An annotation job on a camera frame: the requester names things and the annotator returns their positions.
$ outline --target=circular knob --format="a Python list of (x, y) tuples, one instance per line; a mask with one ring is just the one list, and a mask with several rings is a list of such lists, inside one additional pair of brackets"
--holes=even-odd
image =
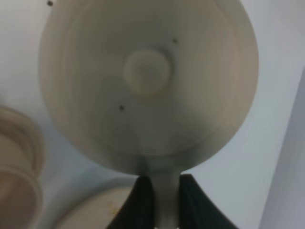
[(164, 88), (169, 80), (170, 65), (159, 51), (136, 51), (127, 58), (124, 78), (135, 94), (153, 95)]

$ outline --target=dark speck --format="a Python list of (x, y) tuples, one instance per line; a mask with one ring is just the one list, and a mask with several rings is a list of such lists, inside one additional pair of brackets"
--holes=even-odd
[(48, 5), (48, 6), (53, 6), (53, 5), (54, 5), (54, 2), (48, 1), (48, 2), (47, 2), (47, 5)]
[(122, 106), (122, 105), (120, 105), (120, 106), (119, 106), (119, 110), (120, 110), (120, 111), (125, 111), (125, 107)]

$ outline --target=white plastic stem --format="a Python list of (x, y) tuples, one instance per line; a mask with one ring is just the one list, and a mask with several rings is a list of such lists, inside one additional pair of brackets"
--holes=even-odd
[(179, 175), (163, 172), (151, 177), (155, 192), (155, 225), (158, 229), (179, 226)]

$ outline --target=black plastic part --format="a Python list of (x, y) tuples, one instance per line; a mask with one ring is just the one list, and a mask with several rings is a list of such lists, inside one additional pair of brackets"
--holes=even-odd
[(237, 229), (237, 227), (206, 196), (192, 175), (181, 175), (180, 229)]
[(107, 229), (154, 229), (154, 197), (148, 177), (137, 179), (133, 190)]

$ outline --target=white surface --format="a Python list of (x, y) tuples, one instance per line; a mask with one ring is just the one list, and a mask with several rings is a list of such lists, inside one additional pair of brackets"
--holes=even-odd
[[(260, 50), (254, 105), (231, 142), (191, 172), (237, 226), (256, 229), (304, 65), (305, 6), (303, 0), (242, 2)], [(49, 148), (41, 176), (47, 215), (39, 229), (61, 214), (61, 205), (123, 176), (85, 159), (50, 124), (37, 76), (39, 38), (49, 10), (44, 0), (0, 2), (0, 102), (35, 119)]]
[(267, 199), (260, 229), (305, 225), (305, 70)]

